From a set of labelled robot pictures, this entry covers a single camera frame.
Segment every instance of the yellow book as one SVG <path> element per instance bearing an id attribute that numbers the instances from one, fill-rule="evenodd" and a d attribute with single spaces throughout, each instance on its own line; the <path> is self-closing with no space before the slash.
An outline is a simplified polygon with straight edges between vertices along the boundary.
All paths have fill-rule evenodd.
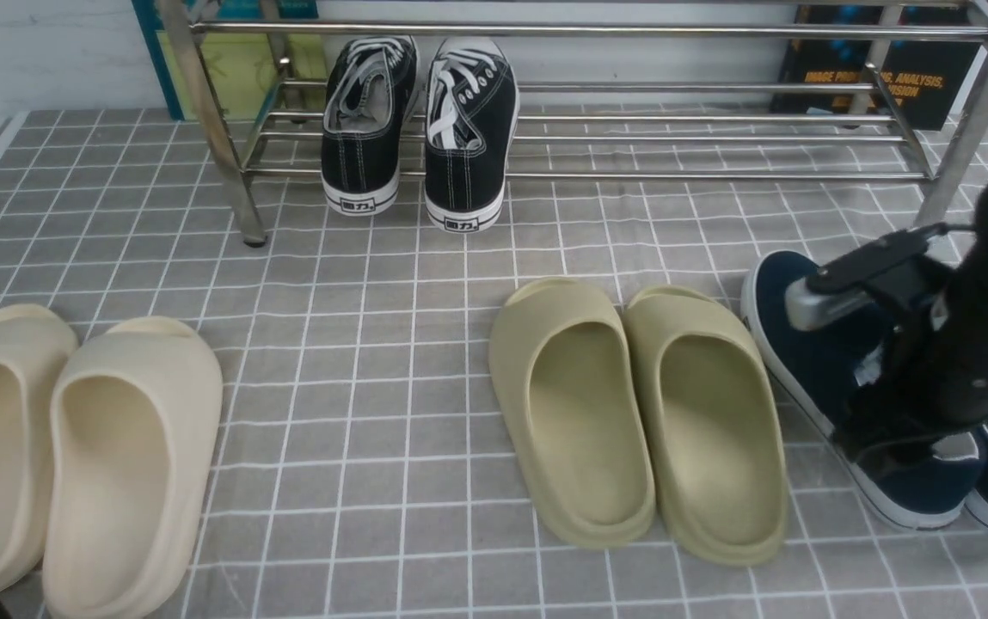
<path id="1" fill-rule="evenodd" d="M 169 37 L 163 31 L 156 33 L 165 58 L 174 58 Z M 325 51 L 322 38 L 316 34 L 290 36 L 291 55 L 296 74 L 308 79 L 325 79 Z M 211 73 L 218 103 L 227 120 L 245 120 L 257 117 L 265 100 L 265 93 L 276 79 L 276 67 L 263 34 L 208 34 L 203 40 L 203 59 Z M 181 103 L 184 119 L 195 120 L 191 97 L 187 94 L 180 67 L 168 62 L 176 99 Z M 308 105 L 312 109 L 325 106 L 324 90 L 309 90 Z"/>

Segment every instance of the shoe logo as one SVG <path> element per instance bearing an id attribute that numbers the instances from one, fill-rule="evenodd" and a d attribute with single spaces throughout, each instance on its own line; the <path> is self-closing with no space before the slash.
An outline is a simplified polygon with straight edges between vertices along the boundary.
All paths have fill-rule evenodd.
<path id="1" fill-rule="evenodd" d="M 478 218 L 447 219 L 444 218 L 444 229 L 451 232 L 474 232 L 478 230 Z"/>
<path id="2" fill-rule="evenodd" d="M 375 203 L 371 200 L 351 201 L 341 200 L 341 211 L 344 212 L 372 212 L 375 211 Z"/>

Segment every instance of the stainless steel rack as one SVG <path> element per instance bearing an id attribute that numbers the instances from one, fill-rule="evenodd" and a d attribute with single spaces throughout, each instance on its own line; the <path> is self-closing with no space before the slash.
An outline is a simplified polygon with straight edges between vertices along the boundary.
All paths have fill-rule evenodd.
<path id="1" fill-rule="evenodd" d="M 694 0 L 673 0 L 695 3 Z M 722 0 L 733 4 L 790 4 L 788 0 Z M 214 9 L 221 0 L 199 0 Z M 290 176 L 317 179 L 318 169 L 293 165 L 265 165 L 261 154 L 266 144 L 276 140 L 318 140 L 321 131 L 306 130 L 321 113 L 304 106 L 304 91 L 323 88 L 325 82 L 302 79 L 294 73 L 286 36 L 294 33 L 321 35 L 471 35 L 471 36 L 604 36 L 604 38 L 774 38 L 871 40 L 866 67 L 859 83 L 521 83 L 522 93 L 821 93 L 852 95 L 848 114 L 807 116 L 807 114 L 522 114 L 520 122 L 616 122 L 616 123 L 757 123 L 780 126 L 878 126 L 880 134 L 635 134 L 634 136 L 520 136 L 516 142 L 540 144 L 761 144 L 761 145 L 886 145 L 902 152 L 909 169 L 904 172 L 807 172 L 807 171 L 690 171 L 675 169 L 669 173 L 624 172 L 529 172 L 510 173 L 509 180 L 530 181 L 811 181 L 812 183 L 909 183 L 921 185 L 925 199 L 918 211 L 917 223 L 929 224 L 944 217 L 960 180 L 978 148 L 988 126 L 988 3 L 985 0 L 819 0 L 818 4 L 870 4 L 884 7 L 878 25 L 721 25 L 721 24 L 532 24 L 532 23 L 426 23 L 372 21 L 300 21 L 280 19 L 277 0 L 259 0 L 261 20 L 222 21 L 189 15 L 216 15 L 208 7 L 196 5 L 188 10 L 184 0 L 158 0 L 176 63 L 186 79 L 196 116 L 206 133 L 218 172 L 230 196 L 238 228 L 246 244 L 261 247 L 267 232 L 253 201 L 251 183 L 257 176 Z M 970 17 L 965 25 L 921 27 L 899 25 L 903 5 L 917 7 L 965 8 Z M 222 107 L 199 50 L 211 32 L 265 33 L 273 53 L 277 79 L 271 87 L 261 113 L 258 114 L 249 141 L 238 154 Z M 914 131 L 896 105 L 891 90 L 880 75 L 892 40 L 957 40 L 979 43 L 985 60 L 970 89 L 964 113 L 945 156 L 937 169 L 931 169 Z M 865 114 L 871 101 L 882 103 L 886 113 Z M 302 129 L 277 129 L 278 121 L 302 123 Z M 420 134 L 407 133 L 404 140 L 421 140 Z M 404 169 L 403 176 L 423 176 L 421 171 Z"/>

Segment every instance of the grid mat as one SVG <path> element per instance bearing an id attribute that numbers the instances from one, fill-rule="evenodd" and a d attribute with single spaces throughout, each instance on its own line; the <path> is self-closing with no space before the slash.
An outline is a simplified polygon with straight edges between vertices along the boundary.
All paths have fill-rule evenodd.
<path id="1" fill-rule="evenodd" d="M 931 156 L 950 134 L 925 134 Z M 573 275 L 617 303 L 673 283 L 737 309 L 759 255 L 837 257 L 907 226 L 915 187 L 513 183 L 497 226 L 454 236 L 424 218 L 418 183 L 369 220 L 329 211 L 317 184 L 257 181 L 273 236 L 253 250 L 207 157 L 199 127 L 160 110 L 40 111 L 0 163 L 0 306 L 48 305 L 83 338 L 178 317 L 222 362 L 201 536 L 155 616 L 988 619 L 988 536 L 964 518 L 922 536 L 874 520 L 783 396 L 793 509 L 775 561 L 715 567 L 660 522 L 625 549 L 568 548 L 537 521 L 486 366 L 494 312 L 529 279 Z M 275 144 L 266 161 L 314 157 Z M 533 171 L 678 164 L 904 168 L 887 148 L 519 145 L 510 158 Z M 987 181 L 988 134 L 951 219 Z M 954 261 L 969 243 L 934 251 Z M 37 573 L 3 600 L 17 618 L 46 616 Z"/>

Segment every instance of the book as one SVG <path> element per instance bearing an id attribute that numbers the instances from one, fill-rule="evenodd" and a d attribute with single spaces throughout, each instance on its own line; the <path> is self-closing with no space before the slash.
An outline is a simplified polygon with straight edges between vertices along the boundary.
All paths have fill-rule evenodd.
<path id="1" fill-rule="evenodd" d="M 883 8 L 802 5 L 796 23 L 878 24 Z M 966 9 L 905 7 L 901 24 L 968 23 Z M 855 83 L 868 56 L 867 40 L 792 40 L 781 66 L 782 83 Z M 880 75 L 914 129 L 938 130 L 964 85 L 978 43 L 895 40 Z M 774 95 L 774 113 L 848 113 L 852 95 Z M 870 111 L 875 102 L 868 105 Z"/>
<path id="2" fill-rule="evenodd" d="M 194 120 L 191 98 L 172 59 L 172 46 L 164 33 L 161 16 L 153 0 L 132 0 L 138 24 L 149 48 L 153 70 L 164 93 L 169 114 L 175 120 Z M 317 4 L 304 0 L 278 0 L 280 14 L 291 19 L 317 19 Z M 257 0 L 225 0 L 216 19 L 260 19 Z M 296 74 L 308 79 L 325 79 L 325 51 L 316 34 L 290 35 L 292 62 Z M 210 33 L 201 47 L 211 73 L 218 103 L 227 120 L 257 117 L 265 94 L 276 79 L 276 67 L 265 34 Z M 325 105 L 324 90 L 308 93 L 312 108 Z"/>

